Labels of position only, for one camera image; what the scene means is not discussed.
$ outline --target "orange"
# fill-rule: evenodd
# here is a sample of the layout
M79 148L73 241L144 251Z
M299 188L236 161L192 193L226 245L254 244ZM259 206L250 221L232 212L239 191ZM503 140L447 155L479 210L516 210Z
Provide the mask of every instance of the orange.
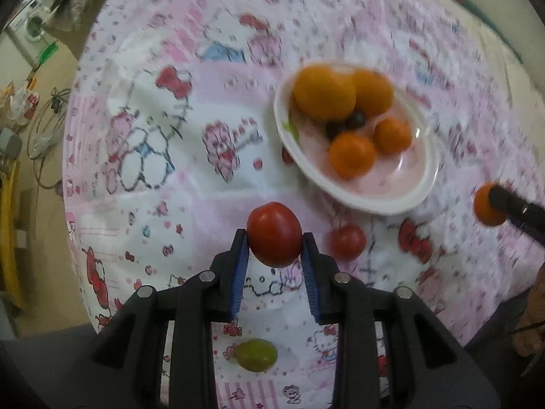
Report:
M292 113L294 110L299 110L299 106L297 106L297 102L295 101L293 94L290 97L290 105L288 106L288 110L290 113Z
M295 79L293 95L299 109L316 121L343 121L356 105L352 77L325 65L302 69Z
M494 185L493 181L483 184L475 193L475 200L473 201L473 212L477 219L485 226L491 227L502 225L508 219L507 214L493 209L490 205L488 193Z
M412 132L406 122L386 118L375 127L373 140L383 154L395 155L410 148Z
M355 132L343 132L329 146L329 162L345 180L365 175L377 157L373 143Z
M352 79L356 85L356 109L367 119L392 107L393 87L385 76L370 69L358 69Z

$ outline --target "tablecloth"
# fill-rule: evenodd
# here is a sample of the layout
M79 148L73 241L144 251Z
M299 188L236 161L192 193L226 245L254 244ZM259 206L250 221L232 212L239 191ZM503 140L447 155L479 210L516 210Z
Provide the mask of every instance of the tablecloth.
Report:
M348 210L283 149L276 85L316 59L375 67L419 103L441 166L409 214ZM333 228L360 225L366 251L340 268L373 287L410 286L463 344L543 263L528 237L472 214L489 178L538 202L543 184L483 51L433 1L108 0L76 76L63 170L69 244L97 330L140 285L174 287L206 269L271 200L325 253ZM270 269L252 256L238 320L213 330L220 407L328 407L337 332L314 324L300 263ZM232 358L253 337L279 350L267 373Z

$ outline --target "washing machine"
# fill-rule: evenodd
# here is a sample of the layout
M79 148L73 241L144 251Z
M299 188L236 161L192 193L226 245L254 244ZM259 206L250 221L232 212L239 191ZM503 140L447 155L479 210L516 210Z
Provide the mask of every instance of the washing machine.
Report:
M42 51L55 41L43 29L44 21L49 14L50 10L42 0L31 0L13 18L6 29L7 34L32 69L37 69Z

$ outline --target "green grape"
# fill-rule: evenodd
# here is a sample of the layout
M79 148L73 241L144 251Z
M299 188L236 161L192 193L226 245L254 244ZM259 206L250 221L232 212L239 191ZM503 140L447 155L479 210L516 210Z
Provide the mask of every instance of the green grape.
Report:
M250 372L265 372L274 366L278 359L278 351L274 344L267 340L254 338L245 341L235 348L238 364Z

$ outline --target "small red fruit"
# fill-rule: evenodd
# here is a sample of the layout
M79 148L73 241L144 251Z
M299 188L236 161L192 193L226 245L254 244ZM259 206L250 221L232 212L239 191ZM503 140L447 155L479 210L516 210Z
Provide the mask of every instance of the small red fruit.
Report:
M301 224L282 203L271 202L254 209L246 229L255 258L269 267L285 268L301 253Z
M282 161L286 166L291 166L294 163L292 156L285 146L282 146Z
M365 233L356 225L346 225L330 234L331 254L337 261L352 261L358 258L365 246Z

